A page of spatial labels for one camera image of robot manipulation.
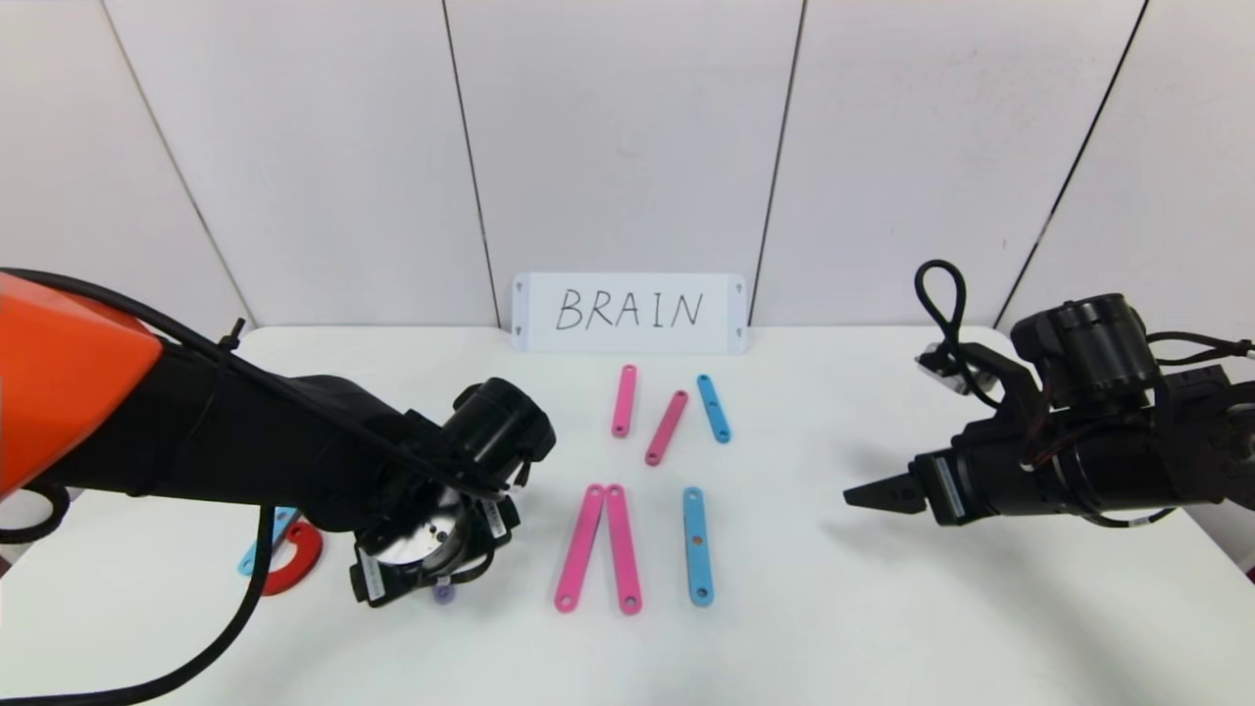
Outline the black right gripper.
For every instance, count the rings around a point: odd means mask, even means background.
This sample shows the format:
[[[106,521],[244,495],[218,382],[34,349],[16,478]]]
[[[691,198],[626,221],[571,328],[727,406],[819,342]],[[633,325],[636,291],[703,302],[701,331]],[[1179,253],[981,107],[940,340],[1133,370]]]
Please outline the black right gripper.
[[[851,487],[852,508],[915,515],[929,507],[937,525],[963,527],[995,517],[1062,517],[1064,487],[1052,472],[1022,466],[1020,431],[965,430],[951,445],[914,459],[914,474]]]

